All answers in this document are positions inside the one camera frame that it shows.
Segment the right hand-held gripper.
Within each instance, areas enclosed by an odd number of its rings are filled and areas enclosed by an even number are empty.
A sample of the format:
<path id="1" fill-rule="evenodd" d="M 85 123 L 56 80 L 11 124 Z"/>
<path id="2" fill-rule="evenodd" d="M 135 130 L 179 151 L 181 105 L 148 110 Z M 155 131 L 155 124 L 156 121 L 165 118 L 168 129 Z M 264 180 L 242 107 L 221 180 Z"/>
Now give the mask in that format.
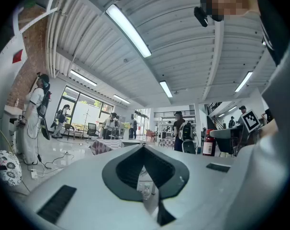
<path id="1" fill-rule="evenodd" d="M 246 110 L 236 121 L 232 129 L 218 129 L 210 131 L 210 136 L 215 138 L 220 152 L 239 152 L 243 147 L 255 144 L 255 132 L 260 127 L 260 121 L 252 110 Z"/>

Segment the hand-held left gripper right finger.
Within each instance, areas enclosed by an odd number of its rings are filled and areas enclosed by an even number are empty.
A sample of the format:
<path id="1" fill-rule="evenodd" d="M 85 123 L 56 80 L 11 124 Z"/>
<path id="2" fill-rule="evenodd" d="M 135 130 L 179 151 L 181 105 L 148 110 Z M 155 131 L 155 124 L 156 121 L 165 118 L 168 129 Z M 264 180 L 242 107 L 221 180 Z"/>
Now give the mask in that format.
<path id="1" fill-rule="evenodd" d="M 179 194 L 163 199 L 163 205 L 175 221 L 163 228 L 169 230 L 226 230 L 225 220 L 233 201 L 229 181 L 238 159 L 206 157 L 165 148 L 144 146 L 166 159 L 172 158 L 189 171 L 188 179 Z"/>

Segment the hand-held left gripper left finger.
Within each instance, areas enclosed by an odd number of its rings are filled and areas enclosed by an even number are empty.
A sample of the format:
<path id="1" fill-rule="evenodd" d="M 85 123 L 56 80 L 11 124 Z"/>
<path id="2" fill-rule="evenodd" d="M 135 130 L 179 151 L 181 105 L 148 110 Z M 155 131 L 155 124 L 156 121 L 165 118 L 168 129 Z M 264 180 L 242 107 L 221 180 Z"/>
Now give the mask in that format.
<path id="1" fill-rule="evenodd" d="M 142 202 L 121 200 L 102 179 L 103 167 L 135 146 L 75 161 L 37 186 L 24 206 L 45 230 L 155 230 L 157 222 Z M 56 224 L 37 215 L 42 206 L 63 186 L 76 188 Z"/>

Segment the red round cap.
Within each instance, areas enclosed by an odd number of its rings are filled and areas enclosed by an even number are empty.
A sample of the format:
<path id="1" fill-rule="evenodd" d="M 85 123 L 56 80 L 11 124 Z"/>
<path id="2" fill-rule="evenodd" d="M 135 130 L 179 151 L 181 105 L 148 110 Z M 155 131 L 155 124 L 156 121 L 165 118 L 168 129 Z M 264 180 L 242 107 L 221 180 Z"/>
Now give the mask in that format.
<path id="1" fill-rule="evenodd" d="M 215 156 L 215 149 L 216 149 L 216 140 L 215 138 L 211 137 L 210 132 L 213 129 L 208 129 L 206 131 L 206 136 L 203 144 L 203 152 L 204 156 Z"/>

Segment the person's right forearm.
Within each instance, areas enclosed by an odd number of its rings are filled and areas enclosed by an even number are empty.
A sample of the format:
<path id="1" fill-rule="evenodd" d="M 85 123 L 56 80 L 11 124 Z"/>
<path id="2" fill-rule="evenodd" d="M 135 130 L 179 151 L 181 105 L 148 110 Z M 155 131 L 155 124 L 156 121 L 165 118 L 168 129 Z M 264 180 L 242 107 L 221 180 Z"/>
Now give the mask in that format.
<path id="1" fill-rule="evenodd" d="M 272 136 L 275 133 L 278 132 L 278 126 L 276 124 L 276 120 L 273 119 L 272 121 L 270 121 L 269 123 L 267 123 L 266 125 L 264 125 L 263 127 L 260 128 L 259 131 L 259 137 L 260 138 L 264 138 L 266 136 Z"/>

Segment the black stair railing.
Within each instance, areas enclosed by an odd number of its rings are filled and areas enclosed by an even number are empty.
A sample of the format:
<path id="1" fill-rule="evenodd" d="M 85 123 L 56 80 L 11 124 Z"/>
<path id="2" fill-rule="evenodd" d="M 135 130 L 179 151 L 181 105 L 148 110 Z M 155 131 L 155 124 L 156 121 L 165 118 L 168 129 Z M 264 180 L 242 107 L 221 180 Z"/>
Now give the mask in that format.
<path id="1" fill-rule="evenodd" d="M 207 106 L 207 114 L 210 115 L 215 109 L 217 109 L 222 102 L 214 102 Z"/>

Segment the pink white checked tablecloth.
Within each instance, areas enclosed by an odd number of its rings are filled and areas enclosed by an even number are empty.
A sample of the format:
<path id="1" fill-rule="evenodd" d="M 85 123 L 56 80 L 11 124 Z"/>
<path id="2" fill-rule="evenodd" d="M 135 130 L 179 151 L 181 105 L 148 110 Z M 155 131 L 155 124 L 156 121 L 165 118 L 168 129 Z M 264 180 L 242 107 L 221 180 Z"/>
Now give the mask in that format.
<path id="1" fill-rule="evenodd" d="M 122 142 L 119 139 L 97 139 L 90 146 L 93 155 L 106 153 L 120 148 Z"/>

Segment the brown chair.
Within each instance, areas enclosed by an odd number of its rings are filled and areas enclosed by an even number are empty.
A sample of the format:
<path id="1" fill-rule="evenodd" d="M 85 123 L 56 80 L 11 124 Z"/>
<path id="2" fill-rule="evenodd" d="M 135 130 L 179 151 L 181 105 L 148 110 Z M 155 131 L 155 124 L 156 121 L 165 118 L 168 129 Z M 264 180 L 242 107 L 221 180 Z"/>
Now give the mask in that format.
<path id="1" fill-rule="evenodd" d="M 75 128 L 71 124 L 68 124 L 68 123 L 64 124 L 64 128 L 65 128 L 65 131 L 63 134 L 67 135 L 67 140 L 70 136 L 72 136 L 73 139 L 75 139 Z"/>

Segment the long ceiling light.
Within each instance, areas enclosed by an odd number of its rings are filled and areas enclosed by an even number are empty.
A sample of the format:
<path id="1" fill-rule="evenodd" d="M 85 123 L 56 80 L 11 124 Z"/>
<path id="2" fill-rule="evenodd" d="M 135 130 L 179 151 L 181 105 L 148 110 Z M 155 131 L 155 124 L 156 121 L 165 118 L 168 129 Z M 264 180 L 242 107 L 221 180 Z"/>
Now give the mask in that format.
<path id="1" fill-rule="evenodd" d="M 124 103 L 126 103 L 126 104 L 130 104 L 129 101 L 127 101 L 126 99 L 124 99 L 124 98 L 122 98 L 122 97 L 120 97 L 120 96 L 118 96 L 118 95 L 116 95 L 116 94 L 114 94 L 113 97 L 115 97 L 115 98 L 121 100 L 122 102 L 124 102 Z"/>
<path id="2" fill-rule="evenodd" d="M 168 98 L 172 98 L 173 95 L 172 95 L 172 93 L 171 93 L 171 91 L 170 91 L 170 89 L 169 89 L 169 86 L 168 86 L 167 82 L 166 82 L 165 80 L 163 80 L 163 81 L 161 81 L 159 84 L 161 85 L 161 87 L 162 87 L 162 89 L 164 90 L 164 92 L 165 92 L 165 94 L 167 95 L 167 97 L 168 97 Z"/>
<path id="3" fill-rule="evenodd" d="M 241 83 L 238 85 L 238 87 L 235 89 L 235 92 L 239 92 L 244 87 L 244 85 L 248 82 L 248 80 L 250 79 L 252 75 L 253 75 L 253 72 L 249 71 L 244 77 L 244 79 L 241 81 Z"/>
<path id="4" fill-rule="evenodd" d="M 148 46 L 145 44 L 142 37 L 139 35 L 135 27 L 122 13 L 122 11 L 115 5 L 112 4 L 107 10 L 108 16 L 117 24 L 117 26 L 125 33 L 130 39 L 134 46 L 138 49 L 141 55 L 146 58 L 151 56 L 151 52 Z"/>
<path id="5" fill-rule="evenodd" d="M 74 70 L 71 70 L 70 71 L 71 74 L 73 74 L 74 76 L 78 77 L 79 79 L 89 83 L 90 85 L 92 86 L 97 86 L 97 83 L 93 82 L 92 80 L 84 77 L 83 75 L 79 74 L 78 72 L 74 71 Z"/>

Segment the thin metal coat stand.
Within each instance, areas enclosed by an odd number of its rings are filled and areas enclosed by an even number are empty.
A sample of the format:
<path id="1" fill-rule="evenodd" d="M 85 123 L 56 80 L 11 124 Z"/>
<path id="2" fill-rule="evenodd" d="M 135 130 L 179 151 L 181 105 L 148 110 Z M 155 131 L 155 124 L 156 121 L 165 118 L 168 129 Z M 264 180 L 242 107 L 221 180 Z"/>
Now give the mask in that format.
<path id="1" fill-rule="evenodd" d="M 87 129 L 87 128 L 86 128 L 87 118 L 88 118 L 88 116 L 90 116 L 90 114 L 89 114 L 89 109 L 88 109 L 87 112 L 84 114 L 84 116 L 85 116 L 85 122 L 84 122 L 83 131 L 85 131 L 85 129 Z"/>

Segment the floral round cushion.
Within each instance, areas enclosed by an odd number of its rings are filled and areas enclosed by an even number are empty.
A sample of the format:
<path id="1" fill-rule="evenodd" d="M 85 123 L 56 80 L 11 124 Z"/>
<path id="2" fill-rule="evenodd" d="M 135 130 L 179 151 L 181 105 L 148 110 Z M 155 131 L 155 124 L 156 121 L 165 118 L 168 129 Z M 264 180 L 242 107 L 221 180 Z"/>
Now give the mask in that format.
<path id="1" fill-rule="evenodd" d="M 0 179 L 8 186 L 18 186 L 22 182 L 22 169 L 16 155 L 6 150 L 0 150 L 0 165 L 7 167 L 0 171 Z"/>

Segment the large black-framed window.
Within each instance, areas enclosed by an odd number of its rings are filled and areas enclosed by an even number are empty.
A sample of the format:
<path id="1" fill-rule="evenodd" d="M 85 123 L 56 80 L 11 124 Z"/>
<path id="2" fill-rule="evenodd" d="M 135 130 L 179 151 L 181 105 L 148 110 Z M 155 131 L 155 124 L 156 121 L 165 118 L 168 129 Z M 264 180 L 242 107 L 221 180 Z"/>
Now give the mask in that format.
<path id="1" fill-rule="evenodd" d="M 95 98 L 92 98 L 80 91 L 66 86 L 61 95 L 57 111 L 61 110 L 65 104 L 70 105 L 70 110 L 67 110 L 67 123 L 71 124 L 77 132 L 86 133 L 88 129 L 83 131 L 85 116 L 84 114 L 89 109 L 86 128 L 88 123 L 94 123 L 97 130 L 100 130 L 102 123 L 110 116 L 113 111 L 113 106 Z"/>

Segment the person's dark clothing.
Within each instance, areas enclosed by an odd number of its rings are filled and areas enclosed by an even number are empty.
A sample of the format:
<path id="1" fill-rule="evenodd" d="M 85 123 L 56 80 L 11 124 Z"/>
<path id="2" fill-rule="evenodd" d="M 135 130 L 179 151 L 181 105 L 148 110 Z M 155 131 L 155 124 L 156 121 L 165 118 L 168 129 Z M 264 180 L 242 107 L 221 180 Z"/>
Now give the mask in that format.
<path id="1" fill-rule="evenodd" d="M 275 62 L 280 64 L 290 42 L 290 34 L 281 15 L 272 7 L 259 7 L 266 47 Z"/>

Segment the white ceiling pipes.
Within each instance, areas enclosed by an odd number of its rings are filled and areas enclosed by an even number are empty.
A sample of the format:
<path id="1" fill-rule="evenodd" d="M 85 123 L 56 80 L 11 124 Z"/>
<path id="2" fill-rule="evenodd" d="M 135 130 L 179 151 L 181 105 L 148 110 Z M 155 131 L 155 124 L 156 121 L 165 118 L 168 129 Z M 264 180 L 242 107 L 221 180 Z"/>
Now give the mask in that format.
<path id="1" fill-rule="evenodd" d="M 46 31 L 46 67 L 50 78 L 55 77 L 55 70 L 52 63 L 52 56 L 53 56 L 53 45 L 54 45 L 54 37 L 56 33 L 56 23 L 58 19 L 58 15 L 64 0 L 57 0 L 55 11 L 51 13 L 48 18 L 47 23 L 47 31 Z"/>

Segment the red wall sign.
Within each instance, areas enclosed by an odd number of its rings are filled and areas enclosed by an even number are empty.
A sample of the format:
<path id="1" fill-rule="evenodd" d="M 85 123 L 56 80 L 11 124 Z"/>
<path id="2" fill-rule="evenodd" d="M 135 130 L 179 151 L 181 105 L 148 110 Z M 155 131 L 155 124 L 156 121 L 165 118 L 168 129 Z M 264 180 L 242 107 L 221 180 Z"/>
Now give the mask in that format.
<path id="1" fill-rule="evenodd" d="M 19 50 L 12 59 L 12 63 L 17 63 L 20 62 L 22 60 L 22 53 L 23 53 L 23 49 Z"/>

